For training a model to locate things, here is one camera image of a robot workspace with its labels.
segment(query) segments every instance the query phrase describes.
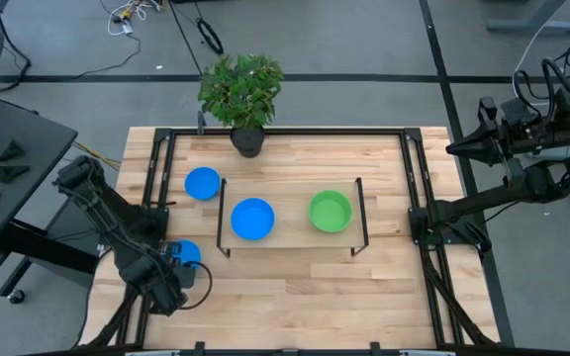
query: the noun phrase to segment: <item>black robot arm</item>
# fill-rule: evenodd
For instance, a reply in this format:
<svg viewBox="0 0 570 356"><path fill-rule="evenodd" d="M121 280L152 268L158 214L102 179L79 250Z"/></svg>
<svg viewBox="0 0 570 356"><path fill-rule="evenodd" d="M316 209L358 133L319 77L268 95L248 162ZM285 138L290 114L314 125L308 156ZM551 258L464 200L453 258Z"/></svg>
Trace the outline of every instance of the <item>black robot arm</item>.
<svg viewBox="0 0 570 356"><path fill-rule="evenodd" d="M547 70L548 67L552 65L545 60L543 69ZM501 120L497 119L498 109L491 98L480 100L479 128L449 145L446 151L489 166L502 164L505 169L503 184L453 202L435 200L425 208L410 209L413 241L424 246L460 239L486 252L491 248L491 242L477 225L469 222L470 215L507 203L549 203L570 194L570 157L560 162L564 164L566 173L557 180L549 170L557 162L540 161L523 168L515 157L519 153L570 146L570 84L565 83L557 93L551 93L550 98L549 114L545 117L538 110L531 112L522 99L515 99L502 106L505 115ZM427 278L445 299L472 341L475 344L494 344L471 321L446 288L429 254L425 254L423 259Z"/></svg>
<svg viewBox="0 0 570 356"><path fill-rule="evenodd" d="M123 281L138 295L151 295L157 312L171 315L186 303L182 288L192 287L195 269L163 253L167 210L130 205L107 185L100 163L86 156L60 169L54 185L111 246Z"/></svg>

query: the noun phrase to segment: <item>metal bar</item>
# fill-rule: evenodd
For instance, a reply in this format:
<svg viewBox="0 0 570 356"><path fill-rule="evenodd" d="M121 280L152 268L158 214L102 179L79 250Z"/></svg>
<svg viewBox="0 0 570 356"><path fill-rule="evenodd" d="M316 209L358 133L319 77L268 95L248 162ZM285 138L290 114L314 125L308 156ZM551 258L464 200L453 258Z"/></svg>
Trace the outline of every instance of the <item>metal bar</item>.
<svg viewBox="0 0 570 356"><path fill-rule="evenodd" d="M413 172L413 162L411 152L408 147L408 140L405 134L400 134L400 147L402 148L402 158L404 161L404 171L406 172L406 181L408 182L408 193L411 197L411 207L418 208L420 199L417 194L417 186L415 185L415 173Z"/></svg>
<svg viewBox="0 0 570 356"><path fill-rule="evenodd" d="M364 234L364 246L368 246L368 226L366 224L366 209L364 208L364 190L362 189L362 178L355 179L357 184L357 195L360 201L360 214L362 218L362 233Z"/></svg>
<svg viewBox="0 0 570 356"><path fill-rule="evenodd" d="M170 181L170 169L173 165L173 153L175 151L175 139L178 133L171 132L168 136L168 147L166 148L166 159L164 160L164 171L162 172L162 181L159 187L159 199L157 206L164 208L166 206L166 196L168 195L168 182Z"/></svg>
<svg viewBox="0 0 570 356"><path fill-rule="evenodd" d="M131 286L125 288L125 295L123 296L123 301L129 295L133 293ZM116 333L116 345L124 345L127 342L127 332L129 331L129 319L131 318L131 308L126 312L125 318L118 326L118 331Z"/></svg>
<svg viewBox="0 0 570 356"><path fill-rule="evenodd" d="M570 22L549 21L565 2L566 0L545 0L527 20L489 20L487 30L535 34L544 25L544 35L570 35Z"/></svg>
<svg viewBox="0 0 570 356"><path fill-rule="evenodd" d="M424 150L424 143L415 141L415 149L417 150L417 161L419 162L420 169L422 170L422 181L424 184L424 192L426 193L426 200L428 204L434 201L434 192L432 191L432 183L430 181L430 172L428 171L428 162L426 160L426 151ZM443 284L454 296L454 287L452 286L452 276L450 275L450 267L447 263L447 255L445 253L445 243L442 241L436 249L436 259L441 271L441 279ZM452 324L452 336L454 343L463 343L463 329L459 320L454 316L454 311L448 306L448 314L450 315L450 323Z"/></svg>
<svg viewBox="0 0 570 356"><path fill-rule="evenodd" d="M224 197L226 195L226 178L222 179L222 188L219 195L219 214L217 215L217 248L230 258L230 250L228 253L222 249L222 223L224 221Z"/></svg>
<svg viewBox="0 0 570 356"><path fill-rule="evenodd" d="M136 329L136 345L144 347L144 339L146 338L146 325L148 324L148 313L151 307L150 295L142 297L142 304L140 305L140 313L138 315L138 328Z"/></svg>
<svg viewBox="0 0 570 356"><path fill-rule="evenodd" d="M411 153L408 147L408 140L405 134L400 134L400 147L402 148L402 157L404 158L404 168L406 170L406 181L408 182L408 192L411 197L411 209L418 208L420 206L420 199L417 194L417 185L415 184L415 173L413 171L413 162L411 160ZM436 301L436 293L434 291L434 285L428 279L426 273L427 259L430 259L430 255L425 246L420 246L420 257L422 260L422 267L424 272L424 283L426 284L426 294L427 294L427 304L430 309L430 321L432 323L432 332L434 334L434 342L436 345L440 345L445 342L445 336L443 335L443 325L441 324L441 313L439 311L439 305Z"/></svg>
<svg viewBox="0 0 570 356"><path fill-rule="evenodd" d="M357 249L357 251L355 251L355 248L351 247L351 257L357 256L358 254L360 254L360 252L364 251L366 247L368 247L368 245L361 246L360 248Z"/></svg>
<svg viewBox="0 0 570 356"><path fill-rule="evenodd" d="M171 129L173 134L195 135L194 128ZM336 134L370 134L370 135L391 135L401 134L404 129L398 128L265 128L265 134L316 134L316 135L336 135ZM230 129L224 128L204 128L204 135L229 135Z"/></svg>
<svg viewBox="0 0 570 356"><path fill-rule="evenodd" d="M144 193L142 195L142 204L150 207L150 195L153 191L153 178L155 177L155 168L157 167L157 158L159 157L159 148L161 139L153 139L153 147L150 151L150 159L148 160L148 169L146 170L146 181L144 182Z"/></svg>
<svg viewBox="0 0 570 356"><path fill-rule="evenodd" d="M24 256L24 258L19 262L15 270L8 276L6 282L0 288L0 297L8 297L10 294L15 290L19 281L24 277L28 268L32 265L32 261L28 256Z"/></svg>
<svg viewBox="0 0 570 356"><path fill-rule="evenodd" d="M53 264L93 274L98 256L56 242L8 223L0 233L0 250L17 252Z"/></svg>
<svg viewBox="0 0 570 356"><path fill-rule="evenodd" d="M354 248L351 248L351 257L357 256L368 246L368 225L366 223L366 209L364 207L364 190L362 189L362 178L357 177L355 179L355 184L357 185L357 198L360 204L360 218L362 219L362 234L364 236L364 245L360 247L357 252Z"/></svg>
<svg viewBox="0 0 570 356"><path fill-rule="evenodd" d="M38 228L38 227L36 227L36 226L34 226L34 225L32 225L32 224L29 224L29 223L27 223L27 222L22 222L22 221L19 221L19 220L16 220L16 219L12 219L12 220L11 220L11 223L17 225L18 227L21 227L21 228L30 230L31 232L33 232L33 233L35 233L35 234L37 234L37 235L39 235L39 236L43 236L43 237L48 236L48 232L47 232L47 231L45 231L45 230L42 229L42 228Z"/></svg>

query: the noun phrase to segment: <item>wooden tabletop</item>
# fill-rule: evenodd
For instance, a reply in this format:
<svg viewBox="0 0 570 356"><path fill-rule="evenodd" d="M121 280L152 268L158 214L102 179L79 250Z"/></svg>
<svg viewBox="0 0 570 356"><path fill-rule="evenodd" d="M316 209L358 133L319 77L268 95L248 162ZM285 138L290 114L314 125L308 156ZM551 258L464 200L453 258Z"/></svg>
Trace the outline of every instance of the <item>wooden tabletop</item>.
<svg viewBox="0 0 570 356"><path fill-rule="evenodd" d="M154 128L131 128L117 191L130 203L142 201ZM446 128L422 128L427 164L438 199L462 197L456 164L445 153ZM411 144L417 181L417 154ZM165 143L160 152L164 159ZM211 166L222 178L260 182L352 182L362 178L370 245L351 257L341 248L236 249L226 258L216 248L219 197L190 199L184 178L193 168ZM161 173L156 174L153 197ZM419 185L422 205L424 189ZM190 239L214 275L210 298L192 311L149 317L146 348L367 349L434 347L418 249L410 238L410 205L399 140L384 135L273 135L255 158L243 158L226 136L180 136L169 185L167 239ZM472 246L446 246L459 303L485 334L498 331L479 256ZM199 273L186 290L198 301L208 281ZM122 300L124 283L111 253L96 272L81 343L91 340ZM447 309L439 298L446 340ZM133 341L135 317L128 340Z"/></svg>

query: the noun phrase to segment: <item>black stand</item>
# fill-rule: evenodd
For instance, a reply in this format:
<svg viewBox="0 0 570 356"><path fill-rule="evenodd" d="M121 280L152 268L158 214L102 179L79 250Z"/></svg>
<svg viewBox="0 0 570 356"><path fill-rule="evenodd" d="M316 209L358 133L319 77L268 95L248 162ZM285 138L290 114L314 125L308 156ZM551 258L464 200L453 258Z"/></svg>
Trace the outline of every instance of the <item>black stand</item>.
<svg viewBox="0 0 570 356"><path fill-rule="evenodd" d="M58 219L61 219L61 214L54 217L54 221ZM23 301L23 292L16 287L33 263L30 258L86 274L93 274L98 263L97 256L49 239L48 231L17 220L9 222L1 232L0 249L25 255L0 288L0 297L8 298L13 304ZM20 300L15 298L19 297L19 292L22 295Z"/></svg>

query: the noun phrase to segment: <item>black metal rod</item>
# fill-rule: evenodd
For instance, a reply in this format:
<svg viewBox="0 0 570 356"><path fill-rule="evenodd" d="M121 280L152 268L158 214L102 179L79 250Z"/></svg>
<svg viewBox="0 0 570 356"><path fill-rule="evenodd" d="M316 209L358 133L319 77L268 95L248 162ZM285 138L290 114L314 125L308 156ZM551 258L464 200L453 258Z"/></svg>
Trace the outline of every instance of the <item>black metal rod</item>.
<svg viewBox="0 0 570 356"><path fill-rule="evenodd" d="M420 199L417 194L417 186L415 185L415 173L413 172L413 161L411 159L411 151L408 147L408 140L405 134L400 134L400 147L402 148L402 158L404 161L404 172L406 172L406 181L408 182L408 193L411 197L411 207L418 208Z"/></svg>
<svg viewBox="0 0 570 356"><path fill-rule="evenodd" d="M148 312L151 307L151 297L146 294L142 297L140 305L140 313L138 315L138 328L136 329L136 345L144 347L144 339L146 338L146 325L148 324Z"/></svg>
<svg viewBox="0 0 570 356"><path fill-rule="evenodd" d="M226 196L226 178L222 179L222 188L219 193L219 213L217 215L217 248L230 258L230 254L222 249L222 223L224 222L224 198Z"/></svg>
<svg viewBox="0 0 570 356"><path fill-rule="evenodd" d="M411 197L412 209L420 206L420 199L417 194L417 185L415 184L415 172L413 171L413 161L411 159L411 152L408 147L408 140L405 134L400 134L400 147L402 148L402 157L404 158L404 168L406 170L406 180L408 182L408 192ZM441 324L441 313L439 305L436 300L436 292L434 285L428 279L426 273L427 263L430 255L425 246L420 246L420 257L422 260L422 269L424 272L424 283L426 284L427 305L430 309L430 320L432 322L432 332L434 333L434 343L438 346L445 342L443 334L443 325Z"/></svg>
<svg viewBox="0 0 570 356"><path fill-rule="evenodd" d="M434 201L434 192L432 191L432 183L430 181L430 172L428 171L428 162L426 160L426 151L424 150L424 143L420 141L415 141L415 149L417 150L417 160L420 164L420 169L422 170L422 182L424 184L424 192L426 193L427 204L431 204ZM445 243L442 241L438 248L436 249L436 259L439 265L439 271L441 271L441 279L443 284L450 291L452 296L454 296L454 287L452 286L452 276L450 275L450 267L447 263L447 255L445 253ZM450 315L450 323L452 324L452 337L454 338L454 343L463 343L463 329L461 328L461 323L454 316L454 311L448 306L448 314Z"/></svg>
<svg viewBox="0 0 570 356"><path fill-rule="evenodd" d="M390 135L401 134L404 129L397 128L265 128L265 134L304 134L304 135L336 135L336 134L368 134ZM195 129L171 129L171 134L194 135ZM229 135L230 129L204 128L204 135Z"/></svg>
<svg viewBox="0 0 570 356"><path fill-rule="evenodd" d="M42 229L42 228L38 228L38 227L36 227L36 226L34 226L34 225L32 225L32 224L29 224L29 223L27 223L27 222L22 222L22 221L19 221L19 220L16 220L16 219L12 219L12 220L11 220L11 223L17 225L18 227L21 227L21 228L30 230L31 232L33 232L33 233L35 233L35 234L37 234L37 235L39 235L39 236L43 236L43 237L48 236L48 232L47 232L47 231L45 231L45 230Z"/></svg>
<svg viewBox="0 0 570 356"><path fill-rule="evenodd" d="M362 218L362 234L364 234L364 246L368 246L368 226L366 225L366 209L364 207L364 190L362 189L362 178L357 177L357 179L355 179L355 183L357 184L357 197L359 198L359 203L360 203L360 214Z"/></svg>
<svg viewBox="0 0 570 356"><path fill-rule="evenodd" d="M76 271L93 274L98 256L8 223L0 233L0 250L17 252Z"/></svg>
<svg viewBox="0 0 570 356"><path fill-rule="evenodd" d="M127 298L127 296L132 293L133 290L131 286L127 286L125 288L125 295L123 296L123 301ZM118 332L116 334L116 345L124 345L127 342L127 332L129 331L129 319L131 318L131 308L125 312L125 318L118 326Z"/></svg>
<svg viewBox="0 0 570 356"><path fill-rule="evenodd" d="M0 297L10 296L30 266L32 266L32 261L30 258L28 258L28 256L24 256L23 260L21 260L21 262L19 262L17 265L17 268L15 268L12 274L8 276L8 279L6 279L6 282L4 282L4 284L1 286Z"/></svg>
<svg viewBox="0 0 570 356"><path fill-rule="evenodd" d="M148 160L148 169L146 170L146 181L144 182L144 193L142 195L142 204L150 207L150 195L153 191L153 178L155 176L155 169L157 168L157 157L159 157L159 148L161 140L153 141L153 148L150 152L150 159Z"/></svg>
<svg viewBox="0 0 570 356"><path fill-rule="evenodd" d="M175 140L178 133L171 132L168 136L168 147L166 149L166 159L164 160L164 171L162 172L162 181L159 187L159 199L157 206L164 208L166 206L166 196L168 195L168 183L170 182L170 170L173 166L173 153L175 152Z"/></svg>

